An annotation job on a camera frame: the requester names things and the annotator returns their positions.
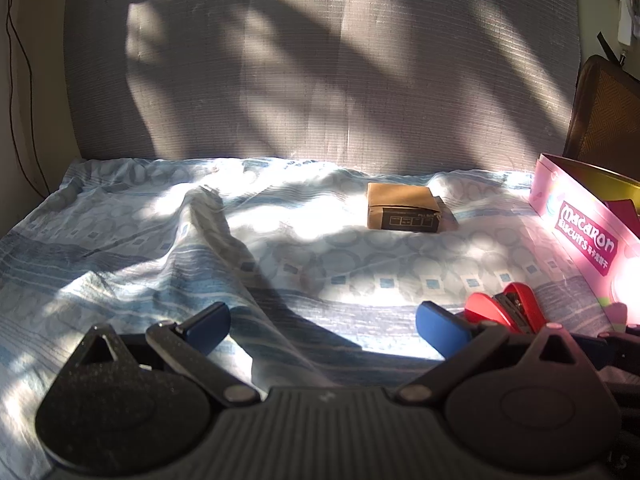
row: red object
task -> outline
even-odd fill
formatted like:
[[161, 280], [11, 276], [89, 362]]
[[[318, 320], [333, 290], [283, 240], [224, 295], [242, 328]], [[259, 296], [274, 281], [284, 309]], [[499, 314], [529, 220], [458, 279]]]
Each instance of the red object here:
[[640, 238], [640, 220], [634, 201], [630, 198], [625, 200], [605, 200], [605, 205], [609, 210], [626, 225], [631, 232]]
[[533, 291], [524, 283], [510, 283], [494, 297], [473, 293], [466, 300], [465, 319], [471, 323], [492, 320], [516, 334], [537, 333], [546, 325]]

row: wrinkled fabric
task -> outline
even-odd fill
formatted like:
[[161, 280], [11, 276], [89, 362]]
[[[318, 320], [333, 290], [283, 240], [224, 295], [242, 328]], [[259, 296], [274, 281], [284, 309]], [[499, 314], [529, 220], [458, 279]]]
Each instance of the wrinkled fabric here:
[[[71, 165], [0, 240], [0, 478], [49, 468], [38, 404], [86, 330], [143, 332], [215, 301], [232, 328], [210, 359], [275, 384], [397, 386], [440, 355], [415, 331], [432, 300], [531, 285], [549, 319], [609, 328], [527, 203], [530, 173], [370, 176], [277, 158], [121, 159]], [[437, 234], [366, 228], [368, 182], [429, 186]]]

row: wire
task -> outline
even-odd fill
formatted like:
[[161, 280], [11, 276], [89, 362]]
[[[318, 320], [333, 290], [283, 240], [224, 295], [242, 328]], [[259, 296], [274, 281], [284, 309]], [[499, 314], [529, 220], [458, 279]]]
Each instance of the wire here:
[[14, 152], [15, 158], [18, 160], [18, 166], [20, 166], [20, 171], [22, 172], [22, 176], [27, 181], [31, 189], [33, 189], [40, 198], [44, 199], [45, 196], [38, 191], [33, 185], [33, 182], [29, 180], [27, 173], [24, 171], [24, 167], [22, 166], [22, 161], [20, 160], [20, 153], [18, 152], [18, 145], [15, 142], [15, 132], [14, 132], [14, 64], [13, 64], [13, 48], [11, 42], [11, 33], [9, 32], [9, 17], [11, 16], [11, 6], [13, 1], [6, 0], [6, 36], [9, 39], [9, 128], [11, 129], [11, 140], [14, 142]]
[[[18, 35], [18, 31], [14, 25], [14, 19], [11, 16], [11, 7], [13, 5], [14, 0], [7, 0], [7, 17], [9, 20], [9, 24], [15, 34], [15, 39], [18, 41], [20, 45], [20, 50], [22, 51], [22, 55], [24, 56], [24, 60], [27, 63], [27, 69], [29, 70], [29, 120], [30, 120], [30, 129], [31, 129], [31, 146], [33, 147], [33, 156], [36, 159], [36, 165], [38, 167], [38, 171], [40, 172], [40, 176], [42, 177], [42, 181], [44, 182], [44, 187], [47, 189], [47, 194], [51, 194], [51, 190], [49, 189], [49, 184], [47, 183], [47, 179], [44, 176], [44, 172], [42, 171], [42, 167], [40, 166], [40, 160], [38, 159], [38, 151], [36, 150], [36, 139], [34, 136], [33, 130], [33, 70], [31, 69], [31, 63], [29, 61], [29, 57], [27, 56], [27, 52], [24, 49], [24, 45], [22, 44], [22, 40], [20, 40], [20, 35]], [[9, 35], [9, 31], [7, 30], [7, 35], [9, 36], [9, 62], [10, 62], [10, 70], [13, 71], [13, 66], [11, 65], [11, 36]]]

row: box label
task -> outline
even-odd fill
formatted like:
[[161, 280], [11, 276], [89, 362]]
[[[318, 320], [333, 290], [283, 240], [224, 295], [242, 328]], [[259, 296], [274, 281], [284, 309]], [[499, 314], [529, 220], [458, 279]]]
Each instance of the box label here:
[[618, 252], [618, 240], [613, 235], [567, 202], [562, 202], [556, 229], [601, 275], [607, 275]]
[[382, 229], [434, 233], [438, 230], [438, 224], [438, 216], [434, 212], [421, 209], [382, 208]]

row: pink packaging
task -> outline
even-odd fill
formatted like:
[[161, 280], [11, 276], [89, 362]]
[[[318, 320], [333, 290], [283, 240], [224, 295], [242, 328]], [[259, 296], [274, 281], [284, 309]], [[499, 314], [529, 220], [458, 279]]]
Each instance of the pink packaging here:
[[[593, 175], [598, 172], [599, 187], [612, 190], [612, 196], [603, 196], [603, 200], [630, 198], [620, 196], [620, 190], [637, 186], [629, 184], [635, 181], [615, 173], [582, 166], [576, 171], [572, 160], [540, 155], [529, 203], [560, 240], [614, 328], [623, 330], [625, 322], [640, 324], [640, 240], [570, 172], [579, 178], [585, 168], [593, 168], [593, 173], [587, 172], [591, 184], [596, 182]], [[620, 179], [628, 182], [621, 184]]]

